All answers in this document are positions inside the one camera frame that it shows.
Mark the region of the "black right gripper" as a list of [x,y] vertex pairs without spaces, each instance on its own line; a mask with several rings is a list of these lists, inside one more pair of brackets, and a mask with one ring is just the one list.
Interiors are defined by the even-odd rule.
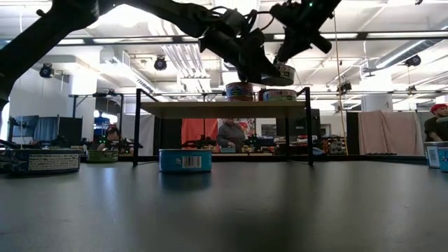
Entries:
[[290,58],[311,49],[311,45],[328,53],[332,44],[324,38],[319,29],[327,19],[334,18],[334,10],[340,0],[287,0],[295,9],[294,23],[287,25],[285,38],[276,54],[278,62],[287,62]]

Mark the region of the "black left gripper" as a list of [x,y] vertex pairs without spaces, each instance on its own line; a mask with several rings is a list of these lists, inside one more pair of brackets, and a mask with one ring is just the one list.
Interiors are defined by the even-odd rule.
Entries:
[[279,70],[264,53],[265,36],[255,29],[245,36],[236,37],[217,29],[209,29],[199,38],[199,50],[210,50],[237,67],[241,82],[261,83],[263,78],[279,77]]

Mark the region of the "tall blue red-striped can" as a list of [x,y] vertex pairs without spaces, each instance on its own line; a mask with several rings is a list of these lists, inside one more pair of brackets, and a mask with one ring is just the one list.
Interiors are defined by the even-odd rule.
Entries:
[[233,82],[225,86],[226,100],[253,101],[253,86],[247,82]]

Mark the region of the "turquoise yellow tuna can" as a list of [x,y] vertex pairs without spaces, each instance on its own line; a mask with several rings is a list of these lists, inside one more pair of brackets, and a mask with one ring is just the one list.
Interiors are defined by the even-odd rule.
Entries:
[[448,173],[448,141],[430,141],[423,143],[427,165]]
[[212,151],[201,149],[161,149],[159,168],[162,173],[210,172]]

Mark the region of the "dark tin white label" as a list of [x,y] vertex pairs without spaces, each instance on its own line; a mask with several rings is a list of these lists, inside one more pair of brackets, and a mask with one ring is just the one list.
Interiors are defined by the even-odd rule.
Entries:
[[6,170],[16,174],[78,172],[81,150],[16,149],[5,152]]

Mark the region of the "dark blue sardine tin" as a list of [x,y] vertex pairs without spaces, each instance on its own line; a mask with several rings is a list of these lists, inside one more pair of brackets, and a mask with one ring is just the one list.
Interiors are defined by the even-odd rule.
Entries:
[[5,150],[0,151],[0,174],[10,169],[11,159]]

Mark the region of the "wooden shelf with black legs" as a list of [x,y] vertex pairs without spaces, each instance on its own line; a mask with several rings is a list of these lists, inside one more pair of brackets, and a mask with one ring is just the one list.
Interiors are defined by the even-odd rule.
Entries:
[[141,109],[160,119],[182,118],[283,118],[285,126],[289,119],[301,112],[306,113],[307,164],[314,165],[311,129],[311,94],[308,87],[298,92],[304,101],[216,101],[216,102],[159,102],[149,93],[136,90],[134,140],[139,140]]

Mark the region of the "cluttered storage shelf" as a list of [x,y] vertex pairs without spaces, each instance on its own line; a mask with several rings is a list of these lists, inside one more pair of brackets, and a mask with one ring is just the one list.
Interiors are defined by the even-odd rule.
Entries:
[[322,151],[327,155],[346,155],[346,141],[342,136],[329,135],[321,138]]

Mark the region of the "floral printed poster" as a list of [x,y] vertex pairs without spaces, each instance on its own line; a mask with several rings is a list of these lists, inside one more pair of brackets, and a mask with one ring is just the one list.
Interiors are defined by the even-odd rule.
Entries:
[[255,118],[246,118],[242,120],[242,126],[244,127],[244,132],[246,138],[252,137],[256,134],[256,119]]

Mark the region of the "black cabinet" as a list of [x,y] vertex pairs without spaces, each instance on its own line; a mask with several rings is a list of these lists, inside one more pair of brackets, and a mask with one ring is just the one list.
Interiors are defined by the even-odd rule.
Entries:
[[[311,110],[311,140],[312,147],[317,147],[321,141],[321,119],[318,109]],[[307,154],[307,118],[301,115],[298,118],[290,118],[288,120],[289,132],[289,154],[290,155],[306,155]],[[286,126],[285,119],[276,119],[276,141],[277,155],[286,155]]]

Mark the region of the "black partition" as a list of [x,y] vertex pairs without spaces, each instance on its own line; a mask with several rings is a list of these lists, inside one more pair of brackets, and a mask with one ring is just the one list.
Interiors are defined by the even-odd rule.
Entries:
[[350,155],[359,155],[359,126],[358,113],[348,112],[346,114],[346,146]]

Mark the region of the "pink draped cloth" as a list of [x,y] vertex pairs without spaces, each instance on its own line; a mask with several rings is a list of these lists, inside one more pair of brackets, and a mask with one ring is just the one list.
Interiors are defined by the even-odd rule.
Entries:
[[414,111],[361,112],[358,138],[361,155],[424,155],[421,126]]

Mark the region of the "black panel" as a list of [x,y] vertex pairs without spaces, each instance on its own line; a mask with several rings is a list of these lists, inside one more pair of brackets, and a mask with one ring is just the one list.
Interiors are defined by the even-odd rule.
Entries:
[[82,118],[59,118],[58,135],[63,137],[70,146],[77,146],[80,144],[82,129]]

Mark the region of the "dark monitor screen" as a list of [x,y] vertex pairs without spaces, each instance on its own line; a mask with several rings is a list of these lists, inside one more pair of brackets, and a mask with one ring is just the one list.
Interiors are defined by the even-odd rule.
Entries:
[[38,115],[10,117],[8,120],[8,140],[13,137],[33,137],[39,121]]

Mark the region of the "black background table frame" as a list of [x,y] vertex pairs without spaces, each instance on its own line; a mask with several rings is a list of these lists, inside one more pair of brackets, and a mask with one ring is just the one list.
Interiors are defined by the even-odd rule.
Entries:
[[82,138],[93,141],[106,137],[110,125],[123,133],[124,95],[113,90],[90,94],[69,94],[73,105],[72,118],[83,119]]

